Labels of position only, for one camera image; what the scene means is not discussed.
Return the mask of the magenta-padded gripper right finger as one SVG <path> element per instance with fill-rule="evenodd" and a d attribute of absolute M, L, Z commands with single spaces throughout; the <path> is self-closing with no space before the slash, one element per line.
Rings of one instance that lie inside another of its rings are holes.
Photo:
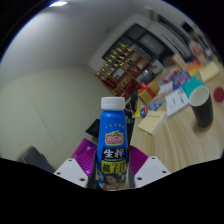
<path fill-rule="evenodd" d="M 129 187 L 141 188 L 171 172 L 156 157 L 148 157 L 134 146 L 129 146 Z"/>

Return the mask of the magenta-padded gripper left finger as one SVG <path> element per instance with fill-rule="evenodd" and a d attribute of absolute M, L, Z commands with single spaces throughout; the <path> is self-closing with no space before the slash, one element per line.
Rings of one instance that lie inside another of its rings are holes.
<path fill-rule="evenodd" d="M 95 153 L 96 147 L 92 147 L 76 158 L 68 158 L 54 174 L 86 188 L 95 168 Z"/>

